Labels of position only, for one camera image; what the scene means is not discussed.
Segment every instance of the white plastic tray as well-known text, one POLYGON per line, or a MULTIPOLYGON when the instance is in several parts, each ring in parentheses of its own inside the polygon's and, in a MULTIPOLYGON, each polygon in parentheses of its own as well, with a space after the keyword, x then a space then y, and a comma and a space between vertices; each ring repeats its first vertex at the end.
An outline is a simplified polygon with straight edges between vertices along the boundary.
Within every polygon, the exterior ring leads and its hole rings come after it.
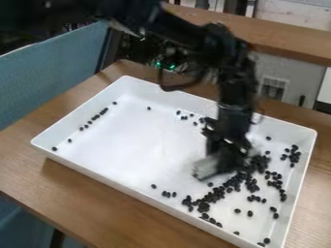
POLYGON ((216 117, 216 112, 213 101, 184 92, 165 93, 157 84, 121 77, 31 142, 47 157, 237 246, 260 247, 256 244, 269 237, 271 243, 266 247, 283 247, 316 131, 268 116, 252 127, 249 139, 262 151, 271 151, 269 170, 283 175, 288 198, 281 203, 276 189, 267 187, 263 175, 256 174, 261 188, 256 195, 268 202, 248 202, 250 193, 243 185, 240 193, 233 192, 211 204, 208 214, 223 224, 220 229, 199 219, 201 214, 196 210, 190 213, 181 204, 187 195, 197 199, 211 191, 206 185, 209 181, 220 186, 231 177, 218 175, 206 182, 192 177, 192 162, 205 154, 201 124, 194 126, 193 122, 204 116, 216 117), (109 108, 105 115, 88 129, 79 130, 105 107, 109 108), (195 116, 180 120, 180 115, 176 115, 179 109, 195 116), (289 160, 280 160, 284 149, 292 144, 298 145, 302 152, 294 169, 289 167, 289 160), (177 197, 162 197, 164 190, 177 192, 177 197), (277 207, 278 220, 272 218, 270 206, 277 207), (234 208, 240 208, 242 213, 234 214, 234 208), (254 212, 254 217, 247 216, 248 210, 254 212), (233 234, 236 231, 240 232, 239 236, 233 234))

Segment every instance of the black pellet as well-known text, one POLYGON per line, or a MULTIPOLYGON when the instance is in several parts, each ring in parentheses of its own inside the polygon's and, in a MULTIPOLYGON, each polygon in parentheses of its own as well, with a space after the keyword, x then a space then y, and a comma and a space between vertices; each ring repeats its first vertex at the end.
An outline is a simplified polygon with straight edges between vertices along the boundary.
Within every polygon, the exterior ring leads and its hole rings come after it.
POLYGON ((269 237, 266 237, 266 238, 264 238, 263 239, 263 242, 265 243, 265 244, 270 244, 270 238, 269 237))
POLYGON ((216 220, 215 220, 214 218, 210 218, 210 219, 209 219, 209 222, 210 222, 211 224, 216 224, 216 220))
POLYGON ((202 218, 205 220, 209 219, 209 215, 207 213, 202 213, 202 218))

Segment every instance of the wooden tabletop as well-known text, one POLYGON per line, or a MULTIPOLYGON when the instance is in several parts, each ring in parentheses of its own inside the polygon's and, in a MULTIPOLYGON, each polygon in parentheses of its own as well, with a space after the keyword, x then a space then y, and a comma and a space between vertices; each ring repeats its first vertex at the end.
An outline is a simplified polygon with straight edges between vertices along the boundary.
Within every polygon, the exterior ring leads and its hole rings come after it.
MULTIPOLYGON (((156 71, 121 61, 0 132, 0 190, 34 215, 91 247, 226 248, 232 245, 83 174, 45 158, 31 138, 123 75, 156 80, 156 71)), ((215 99, 211 85, 190 90, 215 99)), ((318 131, 315 152, 286 247, 331 247, 331 116, 280 102, 266 114, 318 131)))
POLYGON ((197 25, 221 22, 256 51, 331 66, 331 32, 178 5, 166 8, 197 25))

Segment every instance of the robotic arm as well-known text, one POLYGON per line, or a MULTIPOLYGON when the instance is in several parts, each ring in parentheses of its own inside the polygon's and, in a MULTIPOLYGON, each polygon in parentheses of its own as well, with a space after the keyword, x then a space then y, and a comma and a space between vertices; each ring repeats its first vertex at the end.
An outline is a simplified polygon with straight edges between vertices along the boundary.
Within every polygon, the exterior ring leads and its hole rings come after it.
POLYGON ((138 36, 150 32, 171 40, 176 52, 189 54, 200 65, 197 77, 180 85, 164 85, 165 91, 180 90, 200 82, 209 70, 217 72, 218 119, 205 118, 202 133, 207 137, 207 155, 215 170, 197 168, 203 179, 214 172, 239 169, 251 149, 246 134, 255 108, 257 81, 249 45, 222 24, 196 26, 165 10, 160 0, 2 0, 0 32, 49 29, 87 16, 107 19, 117 29, 138 36))

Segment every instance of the wall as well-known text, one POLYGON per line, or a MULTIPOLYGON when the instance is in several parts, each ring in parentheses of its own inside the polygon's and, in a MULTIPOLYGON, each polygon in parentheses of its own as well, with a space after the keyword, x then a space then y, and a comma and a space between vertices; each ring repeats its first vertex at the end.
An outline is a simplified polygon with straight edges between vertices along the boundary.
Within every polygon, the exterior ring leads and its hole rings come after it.
POLYGON ((331 31, 330 7, 302 4, 285 0, 259 0, 256 17, 331 31))

